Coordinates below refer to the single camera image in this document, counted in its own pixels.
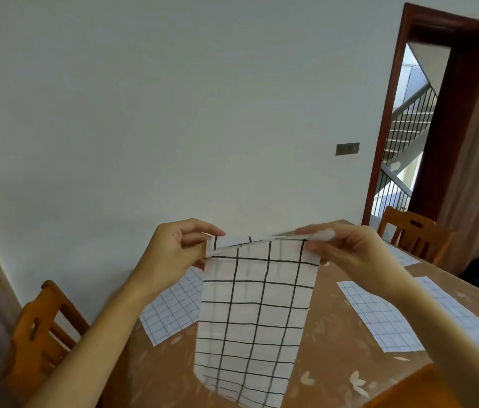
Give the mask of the grey staircase with railing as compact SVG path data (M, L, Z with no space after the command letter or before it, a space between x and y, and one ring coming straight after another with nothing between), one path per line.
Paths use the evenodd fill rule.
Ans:
M417 183L451 49L407 43L386 133L371 225L391 206L407 211Z

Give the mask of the blue grid paper sheet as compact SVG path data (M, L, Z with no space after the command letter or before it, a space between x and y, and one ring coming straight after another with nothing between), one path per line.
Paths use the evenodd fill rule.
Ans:
M416 277L416 281L479 344L479 317L428 277ZM339 281L337 285L383 352L425 350L411 325L391 303L368 293L353 281Z
M144 308L139 318L153 346L198 321L202 290L203 271L191 267Z
M405 251L399 249L398 247L390 244L389 242L385 242L386 247L392 253L394 258L399 262L402 267L409 267L415 264L420 263L420 260L416 257L406 253Z

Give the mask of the orange wooden chair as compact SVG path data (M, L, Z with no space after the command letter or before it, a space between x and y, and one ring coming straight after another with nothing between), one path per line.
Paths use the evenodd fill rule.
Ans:
M89 324L58 285L45 281L22 309L11 336L12 364L6 383L21 406L42 386L77 344L55 321L62 314L83 336Z
M387 206L377 233L384 236L387 225L395 226L390 244L434 266L441 267L455 233L432 219L410 211Z

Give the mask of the dark brown wooden door frame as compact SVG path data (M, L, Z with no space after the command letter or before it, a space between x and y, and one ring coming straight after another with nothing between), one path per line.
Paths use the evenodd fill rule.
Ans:
M386 137L391 124L392 104L407 42L450 48L417 182L409 204L410 211L435 221L439 219L479 98L479 20L405 3L376 142L362 225L368 225L371 218Z

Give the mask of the person's left hand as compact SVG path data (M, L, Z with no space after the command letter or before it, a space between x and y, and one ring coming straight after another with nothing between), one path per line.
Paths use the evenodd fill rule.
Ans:
M203 263L209 239L181 239L180 221L157 226L131 279L147 292L174 285L193 265Z

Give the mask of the white black-grid cloth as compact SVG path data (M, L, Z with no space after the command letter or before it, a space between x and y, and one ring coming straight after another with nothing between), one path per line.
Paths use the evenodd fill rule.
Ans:
M194 374L241 408L281 408L320 258L305 235L211 237Z

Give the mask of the person's right hand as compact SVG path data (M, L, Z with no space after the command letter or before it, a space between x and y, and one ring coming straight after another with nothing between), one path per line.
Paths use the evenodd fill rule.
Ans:
M308 240L306 248L331 262L366 291L393 304L412 290L415 280L394 258L370 226L329 222L336 237L328 242Z

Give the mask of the person's right forearm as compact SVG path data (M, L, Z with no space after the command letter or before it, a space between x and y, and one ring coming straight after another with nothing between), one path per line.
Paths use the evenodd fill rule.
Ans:
M462 408L479 408L479 345L408 274L384 298L405 316Z

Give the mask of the person's left forearm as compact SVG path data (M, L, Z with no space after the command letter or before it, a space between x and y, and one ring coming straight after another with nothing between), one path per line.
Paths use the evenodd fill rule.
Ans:
M160 292L153 275L131 274L25 408L95 408L135 322Z

